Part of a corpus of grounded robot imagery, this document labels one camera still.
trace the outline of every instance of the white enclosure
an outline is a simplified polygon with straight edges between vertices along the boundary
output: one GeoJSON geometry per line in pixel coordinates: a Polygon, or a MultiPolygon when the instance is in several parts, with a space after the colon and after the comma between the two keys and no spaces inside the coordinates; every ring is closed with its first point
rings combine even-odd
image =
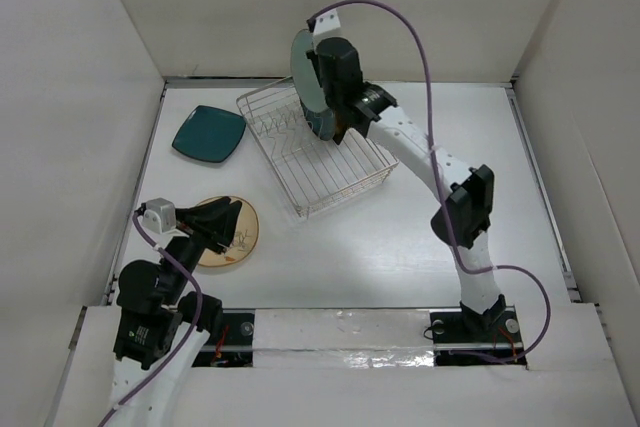
{"type": "MultiPolygon", "coordinates": [[[[292,33],[337,0],[122,0],[165,76],[289,75],[292,33]]],[[[382,0],[423,36],[435,80],[506,82],[549,0],[382,0]]],[[[341,12],[367,76],[422,80],[409,35],[370,7],[341,12]]]]}
{"type": "Polygon", "coordinates": [[[42,425],[100,301],[162,79],[118,0],[0,0],[0,424],[42,425]]]}
{"type": "Polygon", "coordinates": [[[640,0],[555,0],[516,86],[576,280],[602,306],[636,413],[639,32],[640,0]]]}

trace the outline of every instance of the teal plate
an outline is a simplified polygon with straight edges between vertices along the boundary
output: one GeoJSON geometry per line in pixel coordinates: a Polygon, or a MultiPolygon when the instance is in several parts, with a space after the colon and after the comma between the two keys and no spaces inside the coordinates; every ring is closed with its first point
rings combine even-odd
{"type": "Polygon", "coordinates": [[[191,159],[217,164],[236,149],[245,126],[238,114],[199,105],[184,121],[171,146],[191,159]]]}

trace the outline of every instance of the wire dish rack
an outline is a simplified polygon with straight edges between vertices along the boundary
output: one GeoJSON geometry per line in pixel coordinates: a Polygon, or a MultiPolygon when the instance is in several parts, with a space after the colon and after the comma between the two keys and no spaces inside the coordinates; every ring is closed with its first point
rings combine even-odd
{"type": "Polygon", "coordinates": [[[398,165],[353,129],[340,145],[316,137],[310,125],[324,119],[310,119],[310,111],[305,117],[291,78],[249,92],[237,104],[301,217],[382,184],[398,165]]]}

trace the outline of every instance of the purple cable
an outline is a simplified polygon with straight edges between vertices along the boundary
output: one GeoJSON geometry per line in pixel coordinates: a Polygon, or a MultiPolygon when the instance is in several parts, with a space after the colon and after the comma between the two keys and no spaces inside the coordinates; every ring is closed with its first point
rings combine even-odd
{"type": "MultiPolygon", "coordinates": [[[[455,234],[453,233],[453,224],[451,222],[451,216],[449,215],[449,211],[446,208],[446,196],[444,193],[444,187],[442,185],[442,179],[440,178],[440,172],[439,172],[439,166],[438,166],[438,159],[436,158],[436,152],[434,149],[435,146],[435,140],[434,140],[434,136],[433,136],[433,98],[431,95],[431,74],[429,72],[429,64],[427,63],[427,54],[424,51],[424,47],[422,46],[422,41],[420,40],[420,36],[418,35],[418,32],[416,32],[416,29],[413,27],[413,25],[411,25],[411,22],[409,22],[409,20],[402,15],[400,12],[398,12],[396,9],[394,9],[393,7],[383,3],[383,2],[379,2],[377,0],[342,0],[340,2],[336,2],[334,4],[331,4],[327,7],[325,7],[324,9],[320,10],[319,12],[316,12],[314,15],[312,15],[310,17],[310,21],[316,19],[317,17],[319,17],[320,15],[333,10],[333,9],[337,9],[339,7],[343,7],[345,5],[353,5],[353,4],[366,4],[366,5],[372,5],[374,7],[378,7],[380,9],[386,10],[387,12],[389,12],[390,14],[392,14],[393,16],[395,16],[398,20],[400,20],[406,27],[407,29],[409,29],[409,32],[411,32],[411,36],[413,37],[413,40],[416,43],[416,46],[418,47],[418,51],[420,52],[420,60],[422,61],[422,68],[424,70],[424,79],[425,79],[425,84],[427,87],[427,144],[429,145],[429,151],[430,151],[430,157],[431,157],[431,165],[433,168],[433,175],[435,177],[435,184],[436,184],[436,190],[438,191],[438,201],[440,202],[440,205],[442,206],[442,212],[444,214],[444,223],[447,229],[447,236],[449,237],[449,241],[451,243],[452,247],[452,251],[453,251],[453,256],[456,260],[456,262],[458,263],[458,265],[460,266],[460,270],[462,270],[465,274],[469,274],[469,275],[478,275],[478,274],[484,274],[486,272],[490,272],[491,270],[493,270],[493,267],[489,266],[489,267],[483,267],[481,269],[477,269],[477,270],[470,270],[468,269],[465,265],[464,262],[462,261],[462,257],[460,256],[460,250],[458,249],[458,245],[456,243],[456,238],[455,238],[455,234]]],[[[533,280],[536,285],[538,286],[538,288],[540,289],[540,292],[542,293],[542,297],[544,298],[544,303],[545,303],[545,308],[546,308],[546,317],[545,317],[545,321],[544,321],[544,325],[542,327],[542,330],[540,331],[540,334],[538,335],[538,337],[536,338],[536,340],[534,340],[531,345],[523,350],[522,352],[520,352],[517,355],[514,355],[512,357],[508,357],[508,358],[504,358],[504,359],[500,359],[498,357],[494,357],[492,355],[487,355],[487,354],[482,354],[480,352],[472,352],[472,351],[451,351],[451,353],[453,354],[462,354],[462,355],[473,355],[475,357],[479,357],[487,362],[493,362],[493,363],[500,363],[500,364],[505,364],[508,362],[513,362],[515,360],[521,359],[522,357],[524,357],[525,355],[527,355],[529,352],[531,352],[533,349],[535,349],[538,344],[542,341],[543,337],[545,336],[545,334],[547,333],[547,330],[549,329],[549,323],[551,322],[551,303],[549,301],[549,295],[547,294],[546,289],[544,288],[544,286],[542,285],[542,283],[540,282],[540,280],[538,280],[538,278],[532,274],[531,272],[529,272],[526,269],[523,269],[522,267],[518,267],[515,265],[497,265],[496,266],[497,270],[515,270],[517,272],[521,272],[525,275],[527,275],[529,278],[531,278],[531,280],[533,280]]]]}
{"type": "MultiPolygon", "coordinates": [[[[137,212],[134,212],[132,220],[133,220],[134,227],[136,228],[136,230],[138,231],[140,236],[144,239],[144,241],[147,244],[149,244],[150,246],[155,247],[156,246],[156,242],[149,236],[149,234],[147,234],[144,231],[144,229],[140,225],[140,222],[138,221],[138,213],[137,212]]],[[[151,372],[142,382],[140,382],[133,389],[131,389],[131,392],[129,392],[122,399],[120,399],[118,402],[116,402],[116,405],[114,407],[112,407],[109,410],[109,412],[107,412],[107,415],[105,415],[104,418],[100,421],[100,423],[98,424],[98,427],[104,427],[105,425],[107,425],[109,420],[111,420],[111,417],[113,417],[115,415],[115,413],[117,412],[117,408],[116,407],[122,406],[122,405],[126,404],[127,402],[129,402],[129,400],[131,400],[131,398],[134,395],[136,395],[138,392],[140,392],[142,389],[144,389],[147,385],[149,385],[149,383],[153,379],[155,379],[156,376],[160,372],[162,372],[162,370],[167,366],[167,364],[169,362],[171,362],[171,360],[178,354],[178,352],[180,352],[180,349],[182,349],[184,344],[187,343],[187,340],[189,339],[189,337],[191,336],[191,334],[193,333],[193,331],[196,329],[196,327],[198,325],[198,319],[200,319],[200,313],[202,312],[202,289],[200,289],[200,285],[198,284],[198,281],[195,279],[195,277],[193,277],[193,275],[191,275],[191,273],[187,269],[184,268],[184,266],[180,262],[178,262],[166,250],[164,250],[163,248],[159,247],[158,248],[158,252],[165,259],[167,259],[169,261],[169,263],[178,270],[178,272],[180,272],[182,275],[184,275],[187,278],[187,280],[191,283],[191,285],[193,285],[193,288],[196,291],[196,311],[195,311],[195,314],[193,316],[193,320],[191,321],[191,325],[187,329],[187,332],[184,334],[182,339],[180,339],[180,342],[178,342],[178,345],[176,345],[176,348],[173,349],[171,352],[169,352],[169,355],[167,355],[167,357],[162,361],[162,363],[158,366],[158,368],[156,370],[151,372]]]]}

